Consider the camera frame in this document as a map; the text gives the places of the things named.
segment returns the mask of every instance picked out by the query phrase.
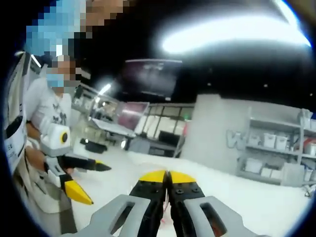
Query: gray shelving unit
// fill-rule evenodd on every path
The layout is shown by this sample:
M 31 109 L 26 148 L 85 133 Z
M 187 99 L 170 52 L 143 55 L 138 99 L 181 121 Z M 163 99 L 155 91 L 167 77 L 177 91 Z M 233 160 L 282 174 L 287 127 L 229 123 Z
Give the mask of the gray shelving unit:
M 277 121 L 264 118 L 255 118 L 251 115 L 251 108 L 248 112 L 248 126 L 246 130 L 246 140 L 244 144 L 244 152 L 238 159 L 236 175 L 275 185 L 286 186 L 301 186 L 316 184 L 316 181 L 304 181 L 304 174 L 302 173 L 302 165 L 305 164 L 304 159 L 313 159 L 316 161 L 316 156 L 303 153 L 304 137 L 315 137 L 316 131 L 310 129 L 304 129 L 303 123 L 291 123 L 285 121 Z M 288 137 L 289 147 L 297 146 L 299 149 L 292 150 L 278 150 L 274 148 L 264 147 L 263 145 L 251 145 L 248 144 L 248 138 L 252 133 L 272 133 L 272 134 L 286 134 Z M 286 165 L 287 175 L 283 175 L 280 179 L 272 177 L 261 176 L 260 173 L 252 173 L 245 171 L 245 164 L 248 158 L 259 159 L 264 165 L 278 167 L 278 170 L 282 170 L 284 164 Z

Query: graphic print t-shirt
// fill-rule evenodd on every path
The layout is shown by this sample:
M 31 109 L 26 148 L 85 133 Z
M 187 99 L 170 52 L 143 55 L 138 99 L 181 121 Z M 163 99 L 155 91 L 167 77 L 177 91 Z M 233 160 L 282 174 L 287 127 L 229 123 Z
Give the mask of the graphic print t-shirt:
M 32 82 L 25 97 L 27 120 L 40 131 L 40 123 L 49 117 L 53 123 L 69 126 L 71 115 L 71 96 L 56 96 L 47 86 L 45 78 Z

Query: blue face mask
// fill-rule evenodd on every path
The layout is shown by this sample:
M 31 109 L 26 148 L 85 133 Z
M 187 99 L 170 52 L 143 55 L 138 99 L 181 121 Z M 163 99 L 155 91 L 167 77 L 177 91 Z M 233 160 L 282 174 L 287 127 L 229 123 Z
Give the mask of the blue face mask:
M 63 74 L 47 74 L 46 79 L 49 87 L 64 87 Z

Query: black ceiling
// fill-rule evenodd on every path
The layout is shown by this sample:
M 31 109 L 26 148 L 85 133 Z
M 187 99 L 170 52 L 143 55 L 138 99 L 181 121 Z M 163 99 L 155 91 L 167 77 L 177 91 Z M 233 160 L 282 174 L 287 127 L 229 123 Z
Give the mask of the black ceiling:
M 92 72 L 92 79 L 84 83 L 100 89 L 119 74 L 127 59 L 180 59 L 184 68 L 171 102 L 194 102 L 198 93 L 220 93 L 223 97 L 316 109 L 314 53 L 287 45 L 249 43 L 217 45 L 183 55 L 168 55 L 161 49 L 161 38 L 172 29 L 210 17 L 265 11 L 282 18 L 271 1 L 137 0 L 132 3 L 116 20 L 95 28 L 93 39 L 80 40 L 80 57 Z M 315 28 L 305 22 L 303 27 L 315 45 Z M 116 93 L 114 96 L 165 102 L 148 95 Z

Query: gray gripper frame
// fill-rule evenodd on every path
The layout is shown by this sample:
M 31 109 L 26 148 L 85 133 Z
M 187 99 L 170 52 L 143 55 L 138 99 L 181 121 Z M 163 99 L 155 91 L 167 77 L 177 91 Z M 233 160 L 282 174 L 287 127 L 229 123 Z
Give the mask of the gray gripper frame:
M 90 224 L 75 234 L 64 234 L 62 237 L 113 237 L 115 225 L 119 217 L 131 208 L 122 227 L 119 237 L 137 237 L 145 211 L 150 203 L 149 199 L 128 195 L 119 195 L 104 207 L 96 211 Z
M 225 234 L 222 237 L 260 237 L 247 229 L 242 217 L 215 197 L 201 197 L 184 200 L 192 219 L 197 237 L 215 237 L 212 227 L 202 208 L 208 207 L 217 222 L 222 223 Z

